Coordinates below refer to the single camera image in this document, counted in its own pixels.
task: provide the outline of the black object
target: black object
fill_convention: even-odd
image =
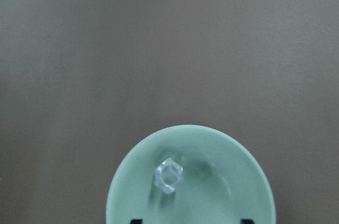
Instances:
[[[242,219],[241,224],[255,224],[251,219]]]
[[[142,219],[140,219],[140,220],[131,220],[130,224],[142,224]]]

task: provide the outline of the small transparent object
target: small transparent object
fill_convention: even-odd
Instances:
[[[154,185],[170,195],[184,181],[182,173],[182,166],[168,158],[155,169]]]

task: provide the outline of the gray surface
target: gray surface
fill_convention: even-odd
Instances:
[[[0,0],[0,222],[104,223],[148,134],[241,142],[278,223],[339,219],[339,0]]]

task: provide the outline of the light green bowl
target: light green bowl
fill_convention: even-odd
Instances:
[[[171,195],[153,185],[154,170],[171,157],[184,182]],[[107,224],[275,224],[270,185],[254,157],[230,136],[182,125],[153,133],[126,155],[113,178]]]

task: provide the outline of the table surface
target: table surface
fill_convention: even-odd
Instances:
[[[104,224],[126,153],[200,124],[278,223],[339,219],[339,0],[0,0],[0,222]]]

